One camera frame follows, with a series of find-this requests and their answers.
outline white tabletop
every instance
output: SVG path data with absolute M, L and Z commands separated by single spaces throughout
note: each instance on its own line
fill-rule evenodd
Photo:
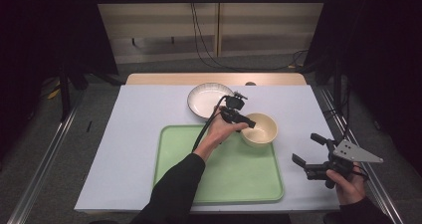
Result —
M 204 119 L 187 105 L 195 86 L 123 86 L 75 209 L 138 211 L 149 201 L 161 130 L 171 124 Z M 332 138 L 309 86 L 231 86 L 249 99 L 241 114 L 263 112 L 278 124 L 274 144 L 285 194 L 276 203 L 193 206 L 192 212 L 291 212 L 338 209 L 335 191 L 323 181 L 307 180 L 292 153 L 308 163 L 327 161 L 327 149 L 310 139 L 316 132 Z

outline small bowl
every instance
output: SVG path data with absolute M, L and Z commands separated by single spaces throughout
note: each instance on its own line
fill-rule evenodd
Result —
M 254 128 L 245 128 L 241 130 L 243 140 L 253 147 L 264 147 L 270 144 L 277 136 L 277 125 L 268 115 L 254 112 L 246 115 L 252 121 L 255 121 Z

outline black cable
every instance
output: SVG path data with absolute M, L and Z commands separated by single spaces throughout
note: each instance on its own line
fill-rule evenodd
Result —
M 202 32 L 201 32 L 201 28 L 199 27 L 199 22 L 198 22 L 198 16 L 197 16 L 197 14 L 196 14 L 196 8 L 195 8 L 195 4 L 194 3 L 191 3 L 191 10 L 192 10 L 192 17 L 193 17 L 193 28 L 194 28 L 194 32 L 195 32 L 195 46 L 196 46 L 196 52 L 197 52 L 197 54 L 198 54 L 198 57 L 199 57 L 199 59 L 202 61 L 202 63 L 204 63 L 206 66 L 208 66 L 208 67 L 211 67 L 211 68 L 216 68 L 216 69 L 218 69 L 218 68 L 225 68 L 225 69 L 230 69 L 230 70 L 233 70 L 233 71 L 235 71 L 235 72 L 242 72 L 242 71 L 240 71 L 240 70 L 246 70 L 246 71 L 276 71 L 276 70 L 281 70 L 281 69 L 284 69 L 284 68 L 287 68 L 287 67 L 289 67 L 290 65 L 294 65 L 294 66 L 297 66 L 298 64 L 297 64 L 297 60 L 298 60 L 298 58 L 304 53 L 304 52 L 307 52 L 308 50 L 302 50 L 302 51 L 297 51 L 297 52 L 295 52 L 294 54 L 293 54 L 293 60 L 292 60 L 292 62 L 291 63 L 289 63 L 288 65 L 285 65 L 285 66 L 282 66 L 282 67 L 277 67 L 277 68 L 266 68 L 266 69 L 260 69 L 260 68 L 239 68 L 239 67 L 236 67 L 236 68 L 233 68 L 233 67 L 228 67 L 228 66 L 225 66 L 225 65 L 222 65 L 222 64 L 220 64 L 220 63 L 218 63 L 217 61 L 215 61 L 214 60 L 214 58 L 210 55 L 210 53 L 208 52 L 208 49 L 207 49 L 207 46 L 205 45 L 205 41 L 204 41 L 204 39 L 203 39 L 203 36 L 202 36 Z M 208 57 L 216 64 L 216 65 L 218 65 L 218 66 L 220 66 L 220 67 L 214 67 L 214 66 L 212 66 L 212 65 L 210 65 L 210 64 L 208 64 L 208 63 L 206 63 L 203 59 L 202 59 L 202 57 L 200 56 L 200 54 L 199 54 L 199 49 L 198 49 L 198 43 L 197 43 L 197 34 L 196 34 L 196 27 L 198 28 L 198 32 L 199 32 L 199 36 L 200 36 L 200 38 L 201 38 L 201 41 L 202 41 L 202 44 L 203 44 L 203 46 L 204 46 L 204 48 L 205 48 L 205 51 L 206 51 L 206 53 L 207 53 L 207 55 L 208 55 Z
M 343 132 L 343 136 L 342 139 L 346 139 L 348 131 L 349 131 L 349 120 L 350 120 L 350 85 L 347 85 L 347 91 L 346 91 L 346 95 L 347 95 L 347 104 L 346 104 L 346 112 L 347 112 L 347 117 L 345 118 L 345 127 L 344 127 L 344 132 Z
M 216 62 L 216 61 L 215 61 L 215 60 L 211 57 L 211 55 L 210 55 L 210 54 L 209 54 L 209 52 L 208 52 L 207 46 L 205 45 L 205 42 L 204 42 L 204 39 L 203 39 L 203 36 L 202 36 L 202 32 L 201 32 L 201 28 L 199 27 L 199 23 L 198 23 L 198 16 L 196 15 L 195 4 L 194 4 L 194 3 L 191 3 L 191 4 L 190 4 L 190 7 L 191 7 L 191 10 L 192 10 L 193 30 L 194 30 L 194 32 L 195 32 L 195 47 L 196 47 L 196 53 L 198 54 L 198 57 L 199 57 L 199 59 L 201 60 L 201 62 L 202 62 L 203 64 L 205 64 L 206 66 L 210 67 L 210 68 L 217 68 L 217 69 L 219 68 L 219 67 L 214 67 L 214 66 L 212 66 L 212 65 L 210 65 L 210 64 L 208 64 L 208 63 L 206 63 L 206 62 L 202 59 L 202 57 L 201 57 L 201 55 L 200 55 L 200 53 L 199 53 L 199 49 L 198 49 L 198 40 L 197 40 L 196 28 L 198 28 L 199 36 L 200 36 L 200 38 L 201 38 L 202 44 L 203 44 L 203 46 L 204 46 L 204 48 L 205 48 L 205 51 L 206 51 L 206 53 L 208 54 L 208 57 L 209 57 L 209 58 L 211 58 L 211 60 L 212 60 L 215 64 L 217 64 L 218 66 L 220 66 L 220 67 L 222 67 L 222 68 L 225 68 L 225 69 L 230 69 L 230 70 L 233 70 L 233 71 L 235 71 L 235 72 L 241 72 L 241 71 L 238 71 L 238 70 L 236 70 L 236 69 L 233 69 L 233 68 L 230 68 L 230 67 L 223 66 L 223 65 L 219 64 L 218 62 Z
M 353 171 L 353 170 L 351 171 L 351 173 L 353 173 L 354 175 L 362 176 L 363 177 L 363 181 L 369 180 L 369 174 L 368 174 L 368 172 L 365 169 L 363 169 L 362 167 L 360 167 L 358 165 L 353 165 L 353 166 L 359 168 L 359 170 L 360 171 L 363 171 L 364 173 L 356 172 L 356 171 Z
M 228 98 L 229 96 L 224 96 L 220 99 L 220 101 L 218 101 L 217 106 L 214 108 L 213 112 L 211 113 L 210 117 L 208 118 L 208 120 L 205 122 L 205 125 L 202 127 L 201 131 L 199 132 L 198 137 L 196 138 L 195 144 L 193 144 L 192 147 L 192 152 L 198 147 L 199 142 L 202 139 L 202 136 L 204 135 L 205 131 L 208 129 L 209 125 L 211 124 L 211 121 L 214 119 L 214 117 L 216 117 L 218 115 L 215 114 L 215 112 L 217 111 L 217 109 L 220 107 L 221 102 L 223 102 L 223 100 L 225 98 Z
M 344 101 L 343 103 L 341 103 L 340 107 L 342 108 L 346 104 L 347 104 L 347 102 Z M 340 114 L 340 113 L 337 112 L 337 109 L 330 109 L 330 110 L 327 110 L 327 111 L 323 111 L 322 113 L 324 114 L 325 120 L 329 120 L 329 119 L 333 118 L 335 115 Z
M 347 104 L 347 99 L 346 99 L 346 96 L 344 96 L 343 101 L 341 102 L 340 108 L 342 109 L 342 107 L 344 107 L 346 104 Z M 337 109 L 333 108 L 333 109 L 330 109 L 330 110 L 323 111 L 322 113 L 334 112 L 334 114 L 337 114 L 336 111 L 337 111 Z

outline human arm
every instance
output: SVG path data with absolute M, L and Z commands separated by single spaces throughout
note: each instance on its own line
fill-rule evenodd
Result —
M 360 172 L 355 165 L 353 171 Z M 350 174 L 347 179 L 339 173 L 328 170 L 326 175 L 336 183 L 341 217 L 345 223 L 388 224 L 393 223 L 380 209 L 366 197 L 364 178 Z
M 171 167 L 154 186 L 149 203 L 130 224 L 185 223 L 195 193 L 212 151 L 233 131 L 246 123 L 227 123 L 218 114 L 193 153 Z

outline plastic tray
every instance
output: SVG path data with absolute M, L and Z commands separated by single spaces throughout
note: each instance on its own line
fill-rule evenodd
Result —
M 154 182 L 191 152 L 202 125 L 170 125 L 161 131 Z M 277 202 L 284 194 L 273 145 L 248 146 L 234 132 L 206 163 L 195 204 Z

